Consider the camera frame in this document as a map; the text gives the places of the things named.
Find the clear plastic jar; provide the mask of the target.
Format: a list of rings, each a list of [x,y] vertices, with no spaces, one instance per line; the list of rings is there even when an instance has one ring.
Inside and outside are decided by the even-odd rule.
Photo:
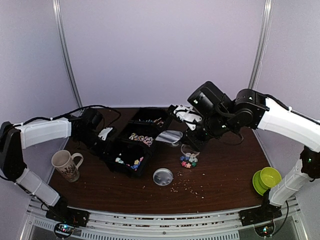
[[[200,152],[195,151],[187,144],[182,144],[180,151],[182,155],[179,158],[179,161],[183,168],[191,169],[198,165]]]

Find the black three-compartment candy tray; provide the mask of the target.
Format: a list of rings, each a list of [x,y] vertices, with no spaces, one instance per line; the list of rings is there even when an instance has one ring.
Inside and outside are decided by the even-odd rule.
[[[107,148],[105,164],[111,172],[140,177],[157,148],[156,137],[167,130],[172,118],[163,108],[143,107]]]

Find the silver metal scoop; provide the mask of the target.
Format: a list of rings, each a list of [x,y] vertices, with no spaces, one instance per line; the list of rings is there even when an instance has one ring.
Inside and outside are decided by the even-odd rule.
[[[155,141],[168,144],[172,147],[179,147],[183,133],[178,130],[164,130],[156,138]]]

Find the silver metal jar lid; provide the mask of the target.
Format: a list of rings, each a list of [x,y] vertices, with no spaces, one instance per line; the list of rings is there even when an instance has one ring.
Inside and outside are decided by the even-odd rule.
[[[168,186],[174,179],[174,175],[168,168],[158,168],[152,176],[153,182],[158,186]]]

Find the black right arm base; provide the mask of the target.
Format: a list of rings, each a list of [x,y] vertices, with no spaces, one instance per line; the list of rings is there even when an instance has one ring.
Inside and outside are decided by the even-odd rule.
[[[253,225],[259,237],[270,238],[275,232],[274,220],[282,216],[282,211],[280,206],[264,202],[261,206],[241,210],[238,214],[243,227]]]

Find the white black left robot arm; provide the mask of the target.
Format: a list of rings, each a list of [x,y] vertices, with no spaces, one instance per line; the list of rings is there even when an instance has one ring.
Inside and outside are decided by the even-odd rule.
[[[47,206],[61,222],[72,218],[72,211],[62,201],[62,196],[31,171],[24,161],[23,151],[39,144],[73,138],[102,157],[108,138],[115,132],[112,126],[97,131],[103,115],[95,108],[84,110],[79,116],[65,113],[60,116],[36,117],[23,123],[4,122],[0,127],[0,170],[4,178],[24,188]]]

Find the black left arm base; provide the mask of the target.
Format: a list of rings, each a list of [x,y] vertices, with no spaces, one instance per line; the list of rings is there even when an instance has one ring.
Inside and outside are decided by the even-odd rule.
[[[67,199],[63,196],[54,206],[43,202],[41,209],[46,212],[47,219],[57,222],[53,227],[53,233],[59,240],[69,238],[76,228],[86,227],[90,216],[86,210],[69,207]]]

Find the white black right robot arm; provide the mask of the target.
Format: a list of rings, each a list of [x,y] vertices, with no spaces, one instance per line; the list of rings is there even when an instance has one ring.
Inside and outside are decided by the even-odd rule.
[[[280,134],[303,144],[294,168],[272,187],[268,201],[256,210],[259,220],[268,220],[308,181],[320,177],[320,122],[307,117],[270,94],[245,88],[231,100],[212,82],[198,87],[187,99],[191,108],[182,115],[200,142],[220,138],[227,132],[239,133],[242,127]]]

